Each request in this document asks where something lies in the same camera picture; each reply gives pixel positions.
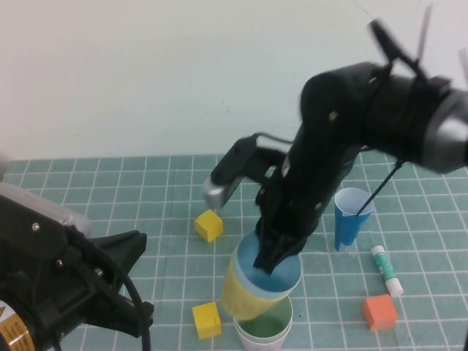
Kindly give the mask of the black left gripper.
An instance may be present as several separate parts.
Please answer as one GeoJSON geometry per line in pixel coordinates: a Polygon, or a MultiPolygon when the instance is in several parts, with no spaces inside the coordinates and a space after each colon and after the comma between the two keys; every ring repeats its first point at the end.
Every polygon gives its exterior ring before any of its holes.
{"type": "Polygon", "coordinates": [[[138,230],[87,237],[6,197],[1,198],[1,292],[38,329],[86,323],[141,336],[136,307],[119,294],[146,250],[138,230]]]}

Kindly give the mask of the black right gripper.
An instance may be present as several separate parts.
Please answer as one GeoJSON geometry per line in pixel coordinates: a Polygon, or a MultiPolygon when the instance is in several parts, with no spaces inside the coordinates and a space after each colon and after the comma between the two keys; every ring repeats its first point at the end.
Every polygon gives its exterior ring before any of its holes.
{"type": "Polygon", "coordinates": [[[347,176],[360,143],[326,138],[296,138],[256,204],[261,217],[253,266],[272,273],[286,258],[298,255],[313,233],[339,184],[347,176]]]}

